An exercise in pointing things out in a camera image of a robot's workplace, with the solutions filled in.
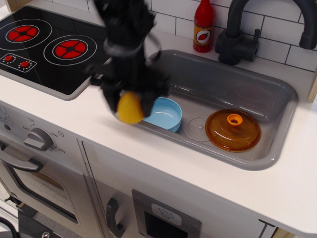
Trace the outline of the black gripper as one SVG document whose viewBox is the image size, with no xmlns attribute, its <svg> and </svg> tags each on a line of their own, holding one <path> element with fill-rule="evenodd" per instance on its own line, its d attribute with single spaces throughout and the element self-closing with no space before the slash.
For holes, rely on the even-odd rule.
<svg viewBox="0 0 317 238">
<path fill-rule="evenodd" d="M 99 86 L 112 112 L 117 112 L 121 91 L 141 94 L 141 108 L 145 117 L 150 116 L 157 97 L 168 95 L 171 80 L 148 62 L 144 50 L 130 57 L 110 57 L 104 64 L 90 64 L 85 68 L 90 83 Z"/>
</svg>

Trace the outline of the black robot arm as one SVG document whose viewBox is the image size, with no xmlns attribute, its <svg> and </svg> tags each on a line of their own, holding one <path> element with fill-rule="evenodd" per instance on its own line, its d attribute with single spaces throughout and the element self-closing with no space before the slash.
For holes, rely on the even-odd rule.
<svg viewBox="0 0 317 238">
<path fill-rule="evenodd" d="M 154 101 L 171 91 L 169 77 L 153 66 L 161 53 L 149 60 L 144 54 L 146 37 L 160 46 L 150 34 L 155 16 L 143 0 L 96 0 L 94 4 L 105 24 L 104 51 L 110 62 L 86 67 L 90 83 L 100 86 L 112 112 L 117 111 L 121 91 L 137 93 L 148 117 Z"/>
</svg>

